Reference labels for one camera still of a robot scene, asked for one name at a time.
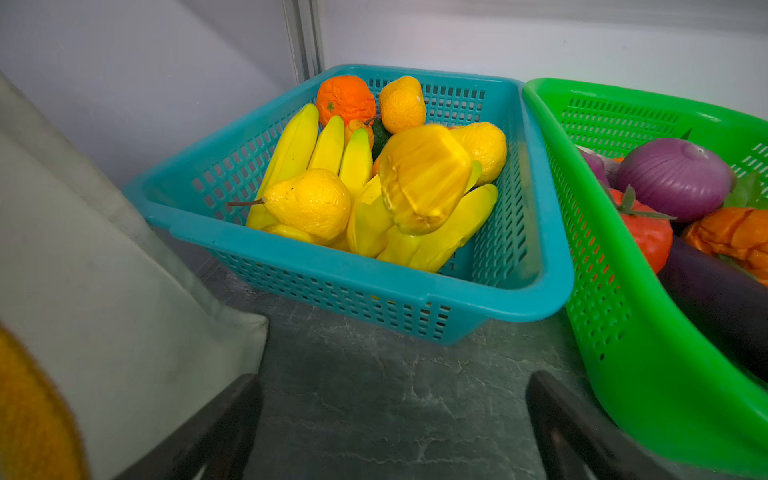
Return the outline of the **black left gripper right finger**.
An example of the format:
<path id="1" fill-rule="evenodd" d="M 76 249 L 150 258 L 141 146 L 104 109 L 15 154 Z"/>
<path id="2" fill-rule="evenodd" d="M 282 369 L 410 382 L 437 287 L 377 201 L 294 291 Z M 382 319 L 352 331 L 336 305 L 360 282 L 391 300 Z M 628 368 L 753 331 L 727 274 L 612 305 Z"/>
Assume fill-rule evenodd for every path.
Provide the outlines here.
<path id="1" fill-rule="evenodd" d="M 549 479 L 674 477 L 550 373 L 530 376 L 525 399 Z"/>

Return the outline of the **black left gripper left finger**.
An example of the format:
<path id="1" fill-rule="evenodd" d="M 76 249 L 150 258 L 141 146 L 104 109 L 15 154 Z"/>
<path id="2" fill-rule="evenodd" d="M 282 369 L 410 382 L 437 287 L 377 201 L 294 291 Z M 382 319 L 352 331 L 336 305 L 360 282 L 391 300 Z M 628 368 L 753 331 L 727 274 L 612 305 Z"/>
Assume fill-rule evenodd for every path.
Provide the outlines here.
<path id="1" fill-rule="evenodd" d="M 241 479 L 263 406 L 255 374 L 238 377 L 119 479 Z"/>

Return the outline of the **white canvas tote bag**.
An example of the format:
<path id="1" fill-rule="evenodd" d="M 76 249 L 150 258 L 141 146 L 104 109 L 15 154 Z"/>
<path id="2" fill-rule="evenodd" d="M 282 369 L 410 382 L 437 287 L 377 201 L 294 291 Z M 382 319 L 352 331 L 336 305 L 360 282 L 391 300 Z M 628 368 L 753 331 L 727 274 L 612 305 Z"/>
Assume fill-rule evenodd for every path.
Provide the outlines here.
<path id="1" fill-rule="evenodd" d="M 2 81 L 3 478 L 119 479 L 257 375 L 267 333 Z"/>

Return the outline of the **red toy tomato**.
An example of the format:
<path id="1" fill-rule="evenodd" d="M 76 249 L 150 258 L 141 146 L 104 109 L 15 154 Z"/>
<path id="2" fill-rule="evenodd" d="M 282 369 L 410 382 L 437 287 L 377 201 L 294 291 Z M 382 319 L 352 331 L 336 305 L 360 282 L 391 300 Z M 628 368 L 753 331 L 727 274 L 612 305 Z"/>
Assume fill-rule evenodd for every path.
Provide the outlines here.
<path id="1" fill-rule="evenodd" d="M 668 261 L 673 244 L 670 217 L 639 202 L 632 187 L 626 193 L 613 188 L 609 188 L 608 192 L 650 268 L 655 273 L 660 272 Z"/>

